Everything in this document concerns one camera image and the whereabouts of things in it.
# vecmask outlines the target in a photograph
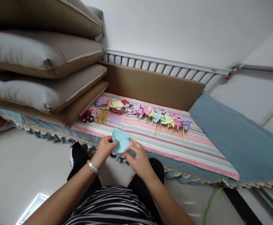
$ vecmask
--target blue blanket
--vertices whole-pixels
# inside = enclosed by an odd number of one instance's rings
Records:
[[[100,140],[99,137],[36,118],[28,116],[24,118],[16,112],[0,109],[0,113],[12,118],[16,123],[26,124],[28,122],[30,126],[35,125],[39,128],[55,131],[57,134],[54,137],[60,139],[63,143],[71,141],[63,137],[63,134],[94,144],[98,144]],[[179,176],[179,173],[169,171],[166,173],[166,178],[170,179],[178,176],[179,182],[191,184],[224,182],[232,188],[258,187],[259,185],[270,187],[273,185],[272,133],[207,94],[202,94],[198,98],[190,109],[190,113],[208,138],[239,172],[241,178],[239,181],[235,181],[223,175],[148,152],[150,158],[158,159],[165,167],[185,173],[183,176]],[[51,134],[41,132],[38,128],[24,129],[19,125],[18,128],[42,138],[52,137]]]

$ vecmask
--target striped cloth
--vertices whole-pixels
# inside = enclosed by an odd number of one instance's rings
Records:
[[[168,134],[166,134],[166,129],[162,127],[160,132],[157,131],[155,134],[155,124],[152,126],[152,124],[145,121],[145,118],[138,121],[136,115],[130,113],[123,113],[120,116],[122,119],[120,125],[108,122],[106,125],[101,124],[99,127],[96,123],[82,123],[78,121],[71,127],[71,129],[98,137],[105,137],[107,135],[112,135],[112,131],[114,127],[116,127],[120,130],[131,133],[131,137],[141,143],[147,151],[178,161],[190,163],[202,169],[239,180],[240,176],[238,172],[234,169],[227,158],[208,139],[205,133],[195,123],[190,113],[141,102],[135,99],[123,98],[105,92],[99,97],[99,99],[100,98],[117,98],[119,100],[126,99],[131,104],[146,104],[150,107],[165,109],[166,111],[186,117],[188,120],[192,121],[192,123],[190,125],[190,130],[187,134],[186,132],[184,134],[185,143],[183,143],[181,133],[178,136],[178,132],[176,131],[174,135],[172,135],[172,129],[169,129]],[[95,104],[92,104],[89,109],[92,110],[92,115],[96,118],[96,113],[99,112],[100,109],[97,109]],[[108,112],[107,121],[109,121],[111,115],[117,116],[116,114]]]
[[[155,220],[132,190],[120,185],[103,187],[87,198],[64,225],[148,224]]]

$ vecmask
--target lace trim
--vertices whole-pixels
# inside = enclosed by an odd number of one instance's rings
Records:
[[[17,127],[20,127],[21,129],[25,129],[27,131],[34,130],[36,132],[41,132],[42,135],[45,135],[45,134],[49,133],[52,136],[56,135],[59,138],[66,138],[67,140],[71,139],[71,140],[74,140],[76,142],[79,142],[80,144],[88,145],[88,148],[90,148],[90,147],[96,147],[97,148],[98,147],[98,144],[94,144],[92,142],[86,141],[86,140],[81,139],[81,138],[70,136],[70,135],[67,135],[67,134],[64,134],[64,133],[61,133],[61,132],[57,132],[57,131],[54,131],[54,130],[51,130],[51,129],[46,129],[46,128],[38,127],[38,126],[35,126],[35,125],[30,125],[25,116],[23,116],[23,117],[24,117],[27,124],[20,123],[16,119],[14,119],[12,117],[9,117],[7,115],[4,115],[4,114],[0,114],[0,116],[2,118],[6,119],[6,120],[10,120],[10,121],[14,122]],[[125,158],[123,153],[114,153],[113,152],[112,154],[113,155],[119,155],[120,158]],[[182,171],[179,171],[179,170],[172,169],[170,167],[164,167],[164,171],[165,172],[172,172],[175,177],[182,176],[183,178],[190,178],[192,181],[201,181],[202,184],[203,183],[214,184],[214,185],[215,184],[221,184],[221,185],[225,185],[225,186],[227,186],[229,188],[253,188],[253,187],[260,188],[262,186],[270,187],[270,188],[273,187],[273,181],[269,181],[269,182],[248,182],[248,183],[229,183],[228,177],[217,179],[217,180],[207,180],[207,179],[204,179],[204,178],[201,178],[201,177],[198,177],[198,176],[186,173],[186,172],[182,172]]]

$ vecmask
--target scissors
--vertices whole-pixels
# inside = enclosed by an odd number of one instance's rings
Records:
[[[81,122],[86,123],[88,122],[94,122],[94,117],[90,114],[90,111],[88,110],[86,112],[87,114],[81,118]]]

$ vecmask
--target striped tablecloth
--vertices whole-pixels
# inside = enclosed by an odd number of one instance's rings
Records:
[[[226,159],[226,157],[213,145],[213,143],[208,139],[205,133],[198,127],[190,113],[186,111],[181,111],[177,109],[161,107],[158,105],[141,102],[135,99],[123,98],[118,95],[103,93],[100,98],[117,98],[119,100],[126,99],[131,104],[146,104],[154,108],[162,108],[167,111],[183,115],[188,120],[192,121],[190,125],[190,130],[185,132],[184,141],[181,134],[178,137],[178,132],[176,131],[174,135],[171,134],[172,129],[169,129],[168,135],[166,135],[166,129],[161,128],[160,133],[157,131],[155,134],[155,124],[152,126],[145,121],[145,118],[138,121],[136,115],[130,113],[123,113],[121,117],[121,124],[116,125],[107,122],[106,125],[98,125],[96,123],[82,123],[76,122],[72,129],[78,130],[87,134],[92,134],[98,137],[105,137],[107,135],[112,135],[114,127],[131,133],[131,137],[141,143],[147,151],[154,152],[156,154],[169,157],[178,161],[190,163],[202,169],[206,169],[212,172],[216,172],[235,180],[239,180],[240,176],[238,172],[234,169],[231,163]],[[96,118],[96,112],[100,111],[95,107],[93,103],[89,108],[92,110],[92,115]],[[118,116],[111,112],[108,112],[108,120],[111,116]]]

